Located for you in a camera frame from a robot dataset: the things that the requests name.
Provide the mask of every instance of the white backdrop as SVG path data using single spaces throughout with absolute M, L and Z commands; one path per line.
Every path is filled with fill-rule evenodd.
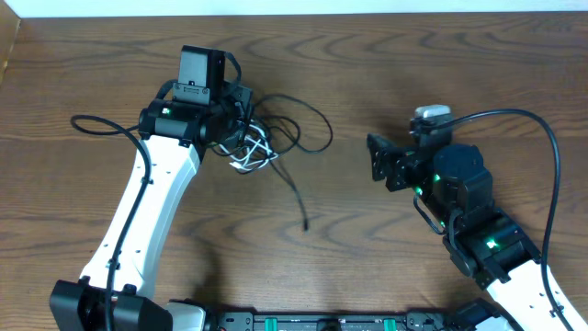
M 21 17 L 588 10 L 588 0 L 5 0 Z

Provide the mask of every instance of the wooden table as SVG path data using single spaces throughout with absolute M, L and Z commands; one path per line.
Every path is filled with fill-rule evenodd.
M 136 123 L 177 77 L 184 44 L 232 51 L 256 98 L 308 101 L 335 138 L 324 154 L 283 158 L 311 217 L 307 234 L 290 188 L 269 168 L 238 176 L 207 154 L 165 244 L 158 303 L 401 311 L 480 296 L 412 192 L 371 180 L 367 133 L 409 142 L 413 110 L 438 103 L 458 116 L 527 108 L 550 123 L 563 165 L 549 264 L 588 317 L 588 14 L 27 19 L 0 87 L 0 328 L 55 327 L 55 281 L 79 277 L 127 184 L 134 147 L 74 131 L 69 118 Z M 266 109 L 296 119 L 310 147 L 327 138 L 300 106 Z M 497 203 L 540 245 L 553 171 L 544 132 L 502 117 L 456 140 L 480 147 Z

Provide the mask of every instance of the white plastic casing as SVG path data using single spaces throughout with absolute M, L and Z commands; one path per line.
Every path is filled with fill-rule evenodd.
M 530 260 L 508 273 L 511 280 L 502 284 L 495 280 L 487 289 L 498 302 L 525 330 L 565 330 L 560 319 L 552 314 L 553 308 L 545 294 L 541 279 L 540 265 Z M 588 325 L 576 312 L 563 294 L 548 267 L 548 280 L 551 291 L 563 315 L 575 331 L 588 330 Z
M 125 284 L 131 284 L 137 287 L 137 295 L 152 299 L 165 238 L 177 204 L 197 173 L 200 161 L 193 145 L 187 148 L 180 146 L 177 139 L 152 136 L 141 143 L 151 158 L 153 183 L 145 190 L 123 243 L 119 256 L 120 269 L 115 273 L 113 289 L 122 291 Z M 143 159 L 137 152 L 129 184 L 114 219 L 80 276 L 90 277 L 90 286 L 103 289 L 107 286 L 107 264 L 141 187 L 144 167 Z

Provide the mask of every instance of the green led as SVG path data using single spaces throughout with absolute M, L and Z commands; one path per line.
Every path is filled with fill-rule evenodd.
M 493 249 L 495 247 L 498 247 L 498 244 L 496 244 L 496 242 L 493 239 L 491 239 L 486 242 L 486 246 L 488 246 L 488 248 L 490 249 Z

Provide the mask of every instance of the green indicator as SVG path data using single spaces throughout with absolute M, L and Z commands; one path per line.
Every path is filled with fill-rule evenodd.
M 487 246 L 488 246 L 488 248 L 490 248 L 490 249 L 493 249 L 493 248 L 495 248 L 495 247 L 498 247 L 498 244 L 496 244 L 496 242 L 495 242 L 493 239 L 491 239 L 491 240 L 487 241 L 487 242 L 486 242 L 486 245 L 487 245 Z
M 384 320 L 384 331 L 396 331 L 396 320 L 394 319 L 385 319 Z
M 277 331 L 277 318 L 266 318 L 266 331 Z

